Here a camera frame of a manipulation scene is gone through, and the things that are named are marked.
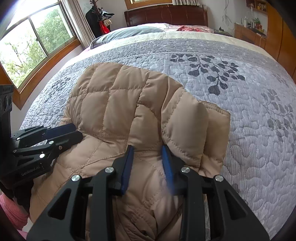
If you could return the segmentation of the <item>tan quilted puffer jacket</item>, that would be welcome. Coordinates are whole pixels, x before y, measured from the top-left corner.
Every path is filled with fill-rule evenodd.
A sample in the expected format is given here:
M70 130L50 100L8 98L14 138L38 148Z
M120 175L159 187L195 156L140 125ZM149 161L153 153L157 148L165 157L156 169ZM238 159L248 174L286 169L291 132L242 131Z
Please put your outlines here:
M72 175L94 176L132 145L127 192L113 200L116 238L178 240L182 199L168 190L162 145L200 175L214 177L226 155L230 113L195 99L163 73L97 63L72 89L61 123L73 123L84 138L58 157L49 176L34 181L31 220Z

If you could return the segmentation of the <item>coat rack with clothes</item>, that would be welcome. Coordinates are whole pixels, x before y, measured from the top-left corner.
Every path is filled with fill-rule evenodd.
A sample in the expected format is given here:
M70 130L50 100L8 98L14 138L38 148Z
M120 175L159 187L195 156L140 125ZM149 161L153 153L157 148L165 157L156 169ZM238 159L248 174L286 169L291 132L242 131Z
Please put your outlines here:
M98 38L111 32L110 25L112 22L110 19L114 16L114 13L109 13L103 8L99 8L96 2L90 0L92 7L85 16L93 35Z

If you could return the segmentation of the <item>wooden rear window frame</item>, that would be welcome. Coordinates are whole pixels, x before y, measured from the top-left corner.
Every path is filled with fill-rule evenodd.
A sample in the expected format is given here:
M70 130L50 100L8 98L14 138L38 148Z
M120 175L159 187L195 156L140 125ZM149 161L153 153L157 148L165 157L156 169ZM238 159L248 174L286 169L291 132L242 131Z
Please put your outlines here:
M125 5L128 10L141 8L144 6L152 6L155 4L172 4L172 3L173 3L172 0L140 0L140 1L125 0Z

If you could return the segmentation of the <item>wooden wardrobe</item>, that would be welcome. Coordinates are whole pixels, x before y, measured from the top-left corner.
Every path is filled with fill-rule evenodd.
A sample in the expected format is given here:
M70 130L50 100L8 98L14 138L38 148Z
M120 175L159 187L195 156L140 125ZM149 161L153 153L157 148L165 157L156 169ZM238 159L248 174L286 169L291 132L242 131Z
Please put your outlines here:
M295 80L295 36L272 1L267 2L267 18L267 40L264 49Z

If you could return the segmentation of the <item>wooden side window frame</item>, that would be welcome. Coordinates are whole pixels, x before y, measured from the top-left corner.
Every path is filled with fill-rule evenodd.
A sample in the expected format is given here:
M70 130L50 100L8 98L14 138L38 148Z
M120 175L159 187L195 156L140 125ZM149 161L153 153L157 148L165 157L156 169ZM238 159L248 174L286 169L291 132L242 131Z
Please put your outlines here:
M22 109L46 74L80 45L62 1L16 1L1 36L1 84Z

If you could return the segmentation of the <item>pink quilted garment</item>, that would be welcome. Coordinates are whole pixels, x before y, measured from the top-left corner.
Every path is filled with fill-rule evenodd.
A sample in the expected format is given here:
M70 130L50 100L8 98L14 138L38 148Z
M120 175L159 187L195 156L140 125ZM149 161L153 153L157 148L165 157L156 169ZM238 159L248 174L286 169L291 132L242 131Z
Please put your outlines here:
M0 201L1 207L9 221L18 231L22 231L23 227L28 223L29 214L25 213L25 211L10 200L4 193L1 194Z

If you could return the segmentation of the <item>grey floral quilted bedspread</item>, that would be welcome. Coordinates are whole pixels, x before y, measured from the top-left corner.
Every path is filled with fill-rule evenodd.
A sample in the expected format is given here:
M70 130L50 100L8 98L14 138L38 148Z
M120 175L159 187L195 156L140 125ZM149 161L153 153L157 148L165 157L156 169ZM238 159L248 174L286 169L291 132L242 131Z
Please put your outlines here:
M159 72L195 99L230 113L222 174L275 237L295 208L295 83L263 49L210 33L113 40L68 61L29 108L22 128L63 125L72 89L90 66Z

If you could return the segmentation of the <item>rear window curtain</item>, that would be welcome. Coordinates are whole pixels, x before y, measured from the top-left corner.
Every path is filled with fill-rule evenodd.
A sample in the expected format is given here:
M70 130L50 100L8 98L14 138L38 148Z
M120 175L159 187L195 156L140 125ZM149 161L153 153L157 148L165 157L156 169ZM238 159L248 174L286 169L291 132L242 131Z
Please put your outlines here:
M175 6L201 6L198 0L172 0Z

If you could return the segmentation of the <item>dark wooden headboard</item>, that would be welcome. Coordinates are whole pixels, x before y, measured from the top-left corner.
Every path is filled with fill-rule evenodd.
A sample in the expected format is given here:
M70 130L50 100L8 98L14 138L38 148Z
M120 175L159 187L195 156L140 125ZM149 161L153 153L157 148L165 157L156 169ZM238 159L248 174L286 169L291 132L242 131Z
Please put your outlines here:
M208 26L207 10L200 6L172 4L147 6L125 11L125 20L128 27L151 23Z

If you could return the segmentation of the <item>side window curtain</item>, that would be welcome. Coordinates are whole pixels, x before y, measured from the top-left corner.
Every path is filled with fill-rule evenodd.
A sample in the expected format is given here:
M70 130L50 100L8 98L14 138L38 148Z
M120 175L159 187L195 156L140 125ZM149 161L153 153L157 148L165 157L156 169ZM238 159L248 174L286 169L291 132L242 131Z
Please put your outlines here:
M77 0L61 1L82 47L88 48L95 36Z

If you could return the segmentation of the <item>red patterned cloth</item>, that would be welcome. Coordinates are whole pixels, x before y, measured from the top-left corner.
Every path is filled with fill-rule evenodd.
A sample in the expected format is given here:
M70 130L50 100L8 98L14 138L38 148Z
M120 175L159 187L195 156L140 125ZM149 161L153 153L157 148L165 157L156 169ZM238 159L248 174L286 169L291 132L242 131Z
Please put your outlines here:
M177 29L177 31L181 32L202 32L202 33L214 33L214 30L212 28L209 28L207 26L189 26L184 25Z

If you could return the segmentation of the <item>grey pillow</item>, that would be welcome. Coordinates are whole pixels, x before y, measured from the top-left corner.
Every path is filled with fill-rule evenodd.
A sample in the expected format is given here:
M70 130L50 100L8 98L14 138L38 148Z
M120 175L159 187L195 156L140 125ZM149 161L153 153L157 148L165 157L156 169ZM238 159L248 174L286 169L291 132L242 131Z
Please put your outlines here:
M164 30L156 28L156 27L150 27L150 26L134 26L134 27L126 27L117 29L114 31L111 31L105 35L102 35L96 39L94 39L90 43L90 49L94 49L96 47L99 47L103 44L109 43L112 40L119 40L124 39L128 37L133 37L137 35L143 35L143 34L149 34L149 33L161 33Z

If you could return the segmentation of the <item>wall shelf with items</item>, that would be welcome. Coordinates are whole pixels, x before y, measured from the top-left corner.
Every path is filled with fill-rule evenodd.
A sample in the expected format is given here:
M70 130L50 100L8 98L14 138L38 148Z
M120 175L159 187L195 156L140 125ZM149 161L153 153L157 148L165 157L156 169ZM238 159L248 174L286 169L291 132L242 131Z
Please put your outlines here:
M246 6L253 11L267 14L267 1L265 0L246 0Z

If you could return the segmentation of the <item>wooden desk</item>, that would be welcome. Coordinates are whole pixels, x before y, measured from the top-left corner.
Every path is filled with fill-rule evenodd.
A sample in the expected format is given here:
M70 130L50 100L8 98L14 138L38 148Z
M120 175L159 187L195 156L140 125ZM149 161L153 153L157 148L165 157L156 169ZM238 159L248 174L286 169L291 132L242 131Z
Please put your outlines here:
M265 48L266 37L254 32L253 30L244 27L243 25L234 24L234 37L245 42Z

